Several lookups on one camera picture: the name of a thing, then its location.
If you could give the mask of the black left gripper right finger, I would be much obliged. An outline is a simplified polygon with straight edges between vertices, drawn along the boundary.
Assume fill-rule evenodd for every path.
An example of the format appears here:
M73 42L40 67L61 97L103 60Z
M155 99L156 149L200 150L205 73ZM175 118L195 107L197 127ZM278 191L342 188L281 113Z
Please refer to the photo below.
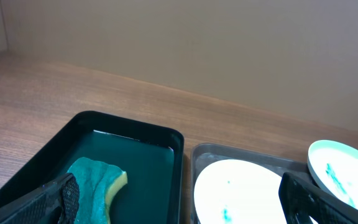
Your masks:
M358 224L358 210L313 184L286 172L279 199L289 224Z

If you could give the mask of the green yellow sponge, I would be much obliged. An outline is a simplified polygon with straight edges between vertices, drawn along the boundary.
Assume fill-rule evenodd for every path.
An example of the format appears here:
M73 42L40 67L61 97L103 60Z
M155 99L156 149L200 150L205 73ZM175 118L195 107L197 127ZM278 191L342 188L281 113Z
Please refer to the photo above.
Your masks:
M110 224L111 204L127 184L127 172L86 157L77 159L68 172L79 186L79 209L74 224Z

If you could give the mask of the white plate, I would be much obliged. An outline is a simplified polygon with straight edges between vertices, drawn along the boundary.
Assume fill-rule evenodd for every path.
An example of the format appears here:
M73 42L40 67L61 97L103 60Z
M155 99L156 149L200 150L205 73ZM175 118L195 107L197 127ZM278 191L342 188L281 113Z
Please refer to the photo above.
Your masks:
M282 177L260 165L236 159L204 168L194 187L201 224L286 223L278 190Z
M308 149L307 165L317 186L358 210L358 150L331 140Z

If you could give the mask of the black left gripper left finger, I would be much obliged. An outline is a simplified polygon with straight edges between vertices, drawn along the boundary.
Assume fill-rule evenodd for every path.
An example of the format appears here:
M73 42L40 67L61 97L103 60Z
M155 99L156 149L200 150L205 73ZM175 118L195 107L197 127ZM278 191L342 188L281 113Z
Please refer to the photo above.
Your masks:
M43 184L0 208L0 223L73 223L79 209L80 190L72 173Z

